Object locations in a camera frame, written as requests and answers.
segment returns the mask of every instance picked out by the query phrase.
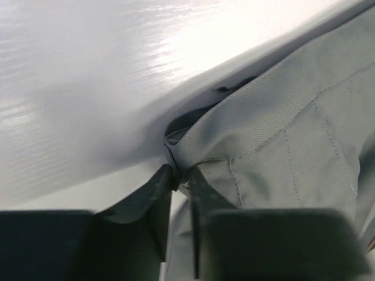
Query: gray-green cloth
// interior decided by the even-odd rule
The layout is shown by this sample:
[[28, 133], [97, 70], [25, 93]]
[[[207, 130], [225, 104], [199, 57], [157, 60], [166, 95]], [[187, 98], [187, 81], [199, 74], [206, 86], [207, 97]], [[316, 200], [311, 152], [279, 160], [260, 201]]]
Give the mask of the gray-green cloth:
[[182, 174], [197, 166], [240, 208], [333, 207], [361, 231], [375, 202], [375, 8], [195, 118], [166, 133]]

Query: white surface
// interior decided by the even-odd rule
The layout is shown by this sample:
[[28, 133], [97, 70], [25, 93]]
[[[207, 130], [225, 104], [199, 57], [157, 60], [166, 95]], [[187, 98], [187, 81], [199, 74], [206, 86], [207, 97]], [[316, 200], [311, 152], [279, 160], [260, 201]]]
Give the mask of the white surface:
[[198, 93], [358, 1], [0, 0], [0, 206], [115, 203]]

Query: white plastic panel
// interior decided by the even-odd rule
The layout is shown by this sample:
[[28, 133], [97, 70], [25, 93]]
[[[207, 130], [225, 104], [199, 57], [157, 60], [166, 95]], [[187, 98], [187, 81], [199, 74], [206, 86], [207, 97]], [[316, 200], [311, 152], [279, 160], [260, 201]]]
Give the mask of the white plastic panel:
[[212, 85], [358, 2], [0, 0], [0, 207], [115, 203]]

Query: gray fabric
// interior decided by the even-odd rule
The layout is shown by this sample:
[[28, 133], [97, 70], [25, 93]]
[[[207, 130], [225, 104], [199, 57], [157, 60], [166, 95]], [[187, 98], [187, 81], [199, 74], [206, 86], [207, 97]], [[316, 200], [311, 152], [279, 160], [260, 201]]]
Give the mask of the gray fabric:
[[[165, 143], [181, 173], [196, 165], [240, 208], [333, 207], [360, 230], [375, 201], [374, 108], [371, 8], [302, 46], [191, 128], [169, 132]], [[358, 186], [360, 163], [367, 176]]]
[[168, 240], [165, 281], [193, 280], [193, 238], [188, 201], [174, 215]]

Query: stitching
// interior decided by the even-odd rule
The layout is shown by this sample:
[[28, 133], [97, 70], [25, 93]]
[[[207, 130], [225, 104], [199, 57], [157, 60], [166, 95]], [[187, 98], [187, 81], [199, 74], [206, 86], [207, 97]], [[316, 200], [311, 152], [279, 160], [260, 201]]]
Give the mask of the stitching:
[[243, 209], [244, 203], [242, 202], [242, 198], [241, 198], [241, 194], [240, 194], [240, 188], [238, 187], [238, 182], [237, 182], [236, 176], [234, 175], [234, 171], [232, 169], [232, 160], [231, 159], [228, 159], [228, 164], [229, 164], [230, 174], [232, 175], [232, 177], [234, 179], [234, 184], [236, 185], [237, 195], [238, 195], [238, 198], [240, 199], [240, 206], [241, 206], [241, 209]]
[[350, 76], [350, 112], [352, 114], [352, 134], [353, 134], [353, 141], [354, 141], [354, 147], [357, 148], [356, 146], [356, 137], [354, 135], [354, 113], [353, 113], [353, 76]]
[[[346, 77], [345, 79], [341, 80], [341, 81], [338, 81], [336, 84], [324, 89], [323, 91], [319, 92], [317, 94], [317, 96], [311, 101], [309, 102], [299, 113], [297, 113], [297, 115], [292, 119], [292, 121], [290, 123], [288, 123], [284, 128], [280, 129], [275, 135], [269, 137], [267, 140], [265, 140], [263, 143], [261, 143], [260, 145], [258, 145], [254, 150], [246, 153], [245, 155], [242, 155], [242, 156], [237, 156], [237, 157], [232, 157], [231, 159], [233, 160], [240, 160], [242, 158], [245, 158], [246, 156], [248, 155], [252, 155], [253, 153], [257, 152], [258, 150], [260, 150], [263, 146], [265, 146], [268, 142], [270, 142], [271, 140], [273, 140], [275, 137], [277, 137], [282, 131], [284, 131], [285, 129], [287, 129], [293, 122], [294, 120], [297, 119], [297, 117], [299, 117], [304, 111], [306, 111], [306, 109], [311, 105], [313, 104], [319, 97], [321, 94], [323, 94], [324, 92], [334, 88], [335, 86], [337, 86], [338, 84], [340, 83], [343, 83], [345, 82], [346, 80], [348, 80], [349, 78], [353, 77], [355, 74], [357, 73], [360, 73], [361, 71], [366, 71], [368, 70], [368, 68], [372, 67], [373, 65], [375, 65], [375, 61], [370, 63], [369, 65], [361, 68], [361, 69], [358, 69], [357, 71], [355, 71], [351, 76], [348, 76]], [[203, 163], [203, 162], [207, 162], [207, 161], [221, 161], [221, 160], [227, 160], [229, 158], [227, 157], [220, 157], [220, 158], [208, 158], [208, 159], [203, 159], [202, 161], [200, 161], [200, 163]]]
[[302, 207], [302, 204], [301, 204], [301, 201], [299, 199], [299, 195], [298, 195], [298, 190], [297, 190], [297, 185], [295, 183], [295, 175], [294, 175], [294, 171], [293, 171], [293, 164], [292, 164], [292, 156], [291, 156], [291, 147], [289, 145], [289, 140], [288, 140], [288, 135], [287, 135], [287, 132], [284, 131], [284, 135], [285, 135], [285, 140], [287, 141], [287, 149], [288, 149], [288, 157], [289, 157], [289, 165], [291, 167], [291, 173], [292, 173], [292, 179], [293, 179], [293, 186], [294, 186], [294, 192], [295, 192], [295, 195], [297, 196], [297, 200], [298, 200], [298, 204], [300, 207]]
[[316, 108], [316, 111], [319, 113], [319, 115], [320, 115], [321, 118], [322, 118], [323, 124], [324, 124], [324, 126], [326, 127], [326, 132], [327, 132], [327, 134], [328, 134], [329, 140], [330, 140], [330, 142], [331, 142], [331, 144], [332, 144], [332, 146], [333, 146], [333, 150], [335, 151], [335, 153], [336, 153], [336, 155], [337, 155], [337, 158], [338, 158], [339, 161], [340, 161], [340, 164], [341, 164], [341, 166], [342, 166], [342, 169], [344, 170], [344, 173], [345, 173], [346, 178], [347, 178], [347, 180], [348, 180], [348, 182], [349, 182], [349, 184], [350, 184], [350, 187], [352, 188], [352, 190], [353, 190], [355, 196], [357, 196], [357, 193], [356, 193], [356, 191], [354, 190], [353, 185], [352, 185], [352, 182], [350, 181], [350, 179], [349, 179], [349, 175], [347, 174], [347, 171], [346, 171], [346, 169], [345, 169], [344, 163], [343, 163], [342, 160], [341, 160], [341, 157], [340, 157], [339, 151], [338, 151], [338, 149], [337, 149], [335, 143], [333, 142], [333, 139], [332, 139], [331, 135], [329, 134], [329, 130], [328, 130], [327, 123], [324, 121], [323, 116], [322, 116], [322, 114], [320, 113], [320, 110], [319, 110], [319, 108], [318, 108], [318, 105], [317, 105], [316, 103], [314, 103], [314, 106], [315, 106], [315, 108]]

